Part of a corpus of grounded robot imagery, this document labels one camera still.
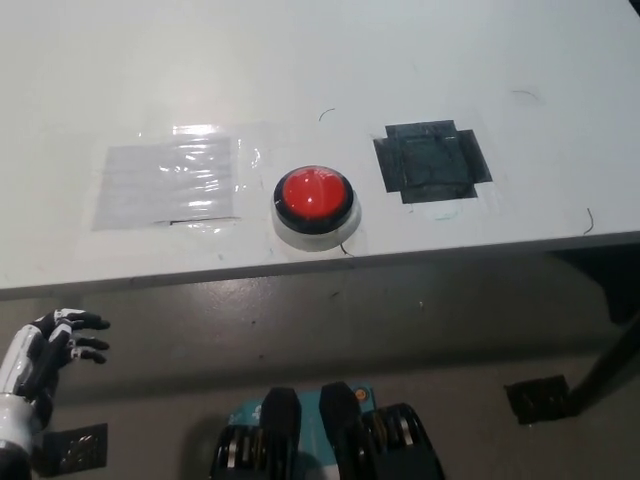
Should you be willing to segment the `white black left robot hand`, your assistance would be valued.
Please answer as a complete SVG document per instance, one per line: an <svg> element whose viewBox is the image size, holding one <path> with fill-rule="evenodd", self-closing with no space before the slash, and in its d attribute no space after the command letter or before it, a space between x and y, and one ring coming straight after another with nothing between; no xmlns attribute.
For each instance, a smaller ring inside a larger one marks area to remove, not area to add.
<svg viewBox="0 0 640 480"><path fill-rule="evenodd" d="M32 424L42 430L53 413L59 372L75 360L106 362L109 344L79 334L107 330L110 323L85 310L62 308L26 324L15 334L1 365L1 393L32 408Z"/></svg>

